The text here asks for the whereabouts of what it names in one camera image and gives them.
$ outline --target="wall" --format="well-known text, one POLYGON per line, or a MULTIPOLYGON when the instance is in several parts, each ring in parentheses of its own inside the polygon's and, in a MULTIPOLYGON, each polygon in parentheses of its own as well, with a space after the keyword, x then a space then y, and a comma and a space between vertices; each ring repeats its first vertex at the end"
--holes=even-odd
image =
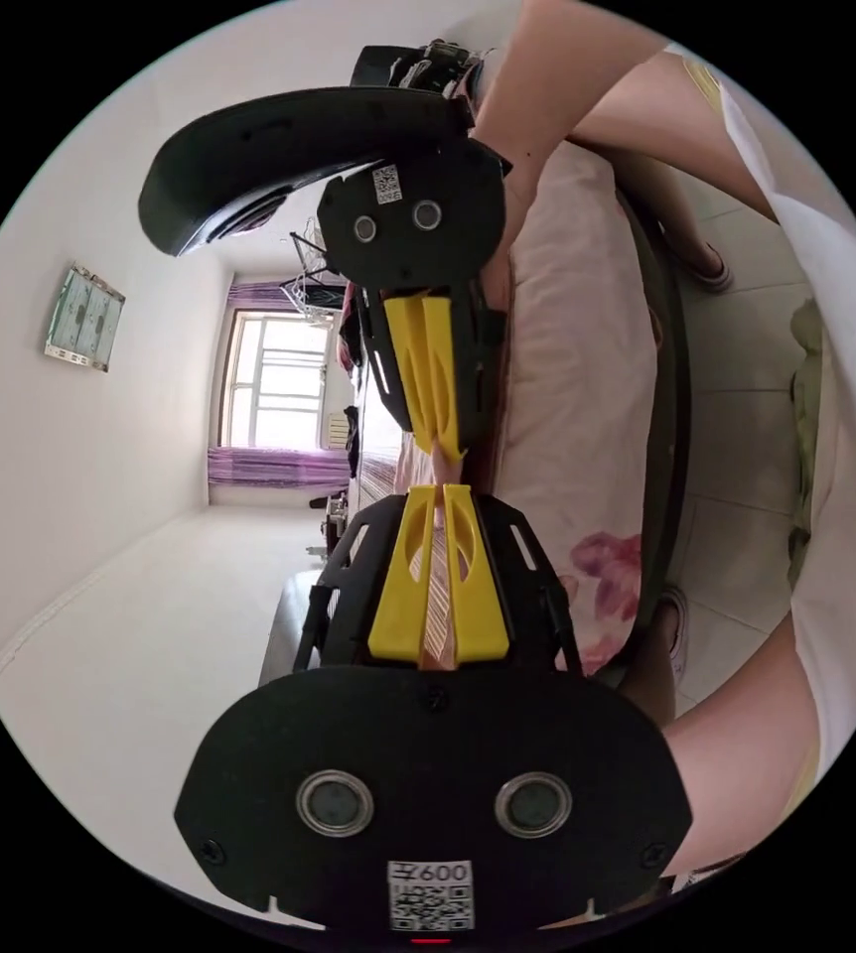
POLYGON ((317 567, 317 514, 211 507, 111 561, 0 672, 0 716, 105 847, 212 903, 172 821, 203 736, 255 689, 282 587, 317 567))
POLYGON ((166 136, 130 83, 55 152, 0 230, 0 649, 59 593, 206 502, 207 409, 229 274, 143 236, 166 136), (74 260, 127 298, 109 373, 43 356, 74 260))

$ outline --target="clothing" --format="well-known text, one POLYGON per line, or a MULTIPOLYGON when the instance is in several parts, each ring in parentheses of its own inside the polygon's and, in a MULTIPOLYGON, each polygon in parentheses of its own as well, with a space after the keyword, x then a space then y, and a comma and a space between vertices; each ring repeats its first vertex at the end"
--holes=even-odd
POLYGON ((763 106, 717 70, 705 73, 717 82, 727 132, 776 214, 821 312, 810 539, 791 600, 796 650, 818 713, 817 780, 856 729, 856 220, 763 106))

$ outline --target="picture frame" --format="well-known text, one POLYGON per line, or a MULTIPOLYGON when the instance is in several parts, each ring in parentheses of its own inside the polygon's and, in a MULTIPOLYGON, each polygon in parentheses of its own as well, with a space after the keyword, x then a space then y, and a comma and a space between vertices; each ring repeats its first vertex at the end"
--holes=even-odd
POLYGON ((106 373, 125 302, 119 291, 75 262, 58 294, 44 353, 106 373))

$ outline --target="tiled floor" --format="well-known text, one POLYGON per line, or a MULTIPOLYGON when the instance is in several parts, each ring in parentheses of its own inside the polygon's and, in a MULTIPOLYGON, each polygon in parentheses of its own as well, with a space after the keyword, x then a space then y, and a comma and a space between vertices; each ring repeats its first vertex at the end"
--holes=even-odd
POLYGON ((786 540, 797 480, 789 331, 810 296, 782 230, 683 178, 703 236, 735 276, 723 295, 682 287, 693 386, 687 496, 670 575, 689 600, 678 712, 725 682, 788 610, 786 540))

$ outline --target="window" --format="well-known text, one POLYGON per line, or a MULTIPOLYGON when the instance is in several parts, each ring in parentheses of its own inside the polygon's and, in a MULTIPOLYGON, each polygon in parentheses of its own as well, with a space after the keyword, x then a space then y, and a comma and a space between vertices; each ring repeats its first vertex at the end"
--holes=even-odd
POLYGON ((314 450, 329 330, 299 315, 237 311, 223 393, 222 443, 314 450))

